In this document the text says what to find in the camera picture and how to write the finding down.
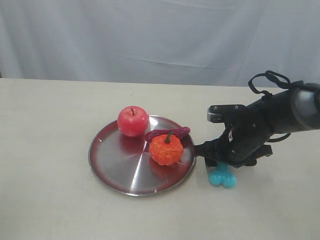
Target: round silver tray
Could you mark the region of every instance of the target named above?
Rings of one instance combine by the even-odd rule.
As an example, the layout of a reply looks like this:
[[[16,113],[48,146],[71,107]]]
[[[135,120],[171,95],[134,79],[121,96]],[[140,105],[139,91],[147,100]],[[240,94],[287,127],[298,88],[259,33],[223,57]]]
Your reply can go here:
[[[174,121],[149,116],[146,133],[154,129],[177,129]],[[160,166],[148,153],[145,136],[126,137],[117,121],[105,126],[93,139],[88,160],[93,173],[110,188],[131,196],[146,196],[170,190],[181,184],[195,164],[194,143],[190,135],[181,139],[183,154],[172,166]]]

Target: white curtain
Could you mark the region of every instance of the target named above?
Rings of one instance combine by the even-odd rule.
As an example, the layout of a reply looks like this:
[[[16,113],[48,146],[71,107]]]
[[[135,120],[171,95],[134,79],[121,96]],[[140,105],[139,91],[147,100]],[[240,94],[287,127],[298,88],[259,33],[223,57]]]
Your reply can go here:
[[[4,78],[246,86],[266,70],[320,83],[319,0],[0,0]]]

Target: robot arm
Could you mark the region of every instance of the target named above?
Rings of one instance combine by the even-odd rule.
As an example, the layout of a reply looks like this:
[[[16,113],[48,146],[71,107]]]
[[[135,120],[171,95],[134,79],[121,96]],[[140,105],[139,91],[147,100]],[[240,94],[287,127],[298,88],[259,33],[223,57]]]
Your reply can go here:
[[[266,77],[286,89],[278,94],[258,91],[253,79]],[[196,156],[205,158],[207,167],[224,163],[235,168],[255,166],[257,159],[273,154],[265,143],[280,142],[291,133],[320,129],[320,85],[290,80],[273,71],[254,76],[248,83],[256,94],[264,96],[248,105],[213,105],[207,120],[224,123],[225,130],[218,139],[194,146]],[[275,134],[285,134],[272,139]]]

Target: red apple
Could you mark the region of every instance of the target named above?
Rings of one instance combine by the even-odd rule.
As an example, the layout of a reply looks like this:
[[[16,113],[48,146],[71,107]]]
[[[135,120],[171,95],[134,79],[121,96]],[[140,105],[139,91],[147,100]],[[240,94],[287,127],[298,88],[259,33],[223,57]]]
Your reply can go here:
[[[127,106],[119,113],[117,124],[123,135],[135,138],[148,128],[149,115],[141,107]]]

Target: white table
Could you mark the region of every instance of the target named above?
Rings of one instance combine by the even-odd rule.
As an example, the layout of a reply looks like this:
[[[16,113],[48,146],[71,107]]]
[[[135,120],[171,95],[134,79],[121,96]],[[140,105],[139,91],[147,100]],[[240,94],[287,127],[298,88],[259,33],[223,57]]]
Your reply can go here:
[[[210,185],[201,157],[184,184],[153,197],[114,192],[89,168],[93,137],[125,106],[188,126],[201,144],[224,129],[207,122],[210,105],[260,97],[248,87],[1,79],[0,239],[319,239],[320,131],[233,169],[233,189]]]

